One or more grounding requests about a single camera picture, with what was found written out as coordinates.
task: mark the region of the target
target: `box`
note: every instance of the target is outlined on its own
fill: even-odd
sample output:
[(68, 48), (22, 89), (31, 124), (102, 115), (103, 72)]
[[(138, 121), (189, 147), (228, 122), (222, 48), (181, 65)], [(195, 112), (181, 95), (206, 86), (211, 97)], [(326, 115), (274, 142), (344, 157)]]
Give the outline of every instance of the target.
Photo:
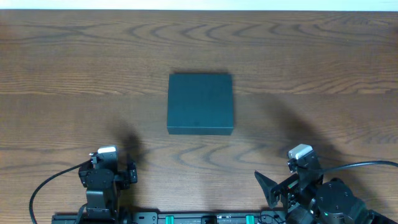
[(169, 134), (230, 135), (233, 128), (231, 75), (170, 75), (167, 103)]

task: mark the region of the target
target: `black cable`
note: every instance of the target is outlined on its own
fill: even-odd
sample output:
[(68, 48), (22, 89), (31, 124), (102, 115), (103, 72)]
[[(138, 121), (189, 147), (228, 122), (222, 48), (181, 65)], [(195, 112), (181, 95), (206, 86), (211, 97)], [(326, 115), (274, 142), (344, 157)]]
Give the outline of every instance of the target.
[(349, 169), (349, 168), (360, 167), (360, 166), (370, 166), (370, 165), (389, 165), (389, 166), (398, 167), (398, 163), (391, 162), (391, 161), (365, 161), (365, 162), (355, 162), (352, 164), (342, 165), (342, 166), (328, 168), (328, 169), (308, 169), (308, 168), (300, 167), (300, 166), (298, 168), (303, 169), (307, 172), (315, 172), (315, 173), (324, 174), (326, 172), (335, 172), (335, 171), (339, 171), (339, 170), (343, 170), (343, 169)]
[(52, 180), (52, 179), (58, 177), (59, 175), (62, 175), (62, 174), (64, 174), (64, 173), (66, 173), (66, 172), (69, 172), (69, 171), (71, 171), (71, 170), (74, 170), (74, 169), (77, 169), (77, 168), (79, 168), (79, 167), (81, 167), (81, 166), (84, 166), (84, 165), (86, 165), (87, 163), (90, 163), (90, 162), (91, 162), (91, 160), (88, 160), (88, 161), (86, 161), (86, 162), (84, 162), (84, 163), (82, 163), (82, 164), (79, 164), (79, 165), (77, 165), (77, 166), (71, 167), (71, 168), (66, 169), (66, 170), (64, 170), (64, 171), (61, 171), (61, 172), (59, 172), (58, 174), (55, 174), (55, 175), (49, 177), (47, 180), (45, 180), (44, 182), (42, 182), (42, 184), (40, 184), (40, 185), (36, 188), (36, 190), (33, 192), (32, 196), (30, 197), (30, 201), (29, 201), (29, 213), (30, 213), (30, 218), (32, 219), (32, 223), (33, 223), (33, 224), (37, 224), (37, 221), (36, 221), (36, 218), (35, 218), (35, 214), (34, 214), (34, 212), (33, 212), (33, 200), (35, 199), (35, 196), (36, 196), (37, 192), (39, 192), (39, 190), (40, 190), (46, 183), (50, 182), (50, 180)]

